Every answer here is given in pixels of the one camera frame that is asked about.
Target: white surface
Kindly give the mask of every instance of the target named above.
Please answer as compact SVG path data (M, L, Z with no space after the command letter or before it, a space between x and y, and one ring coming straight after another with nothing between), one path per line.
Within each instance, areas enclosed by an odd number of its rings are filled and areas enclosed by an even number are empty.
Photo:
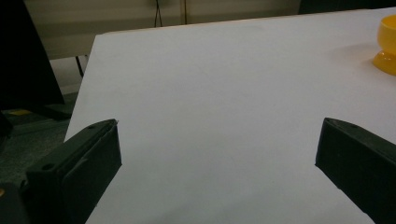
M396 142L395 9L97 36L66 139L118 119L123 165L88 223L373 223L314 164L325 117Z

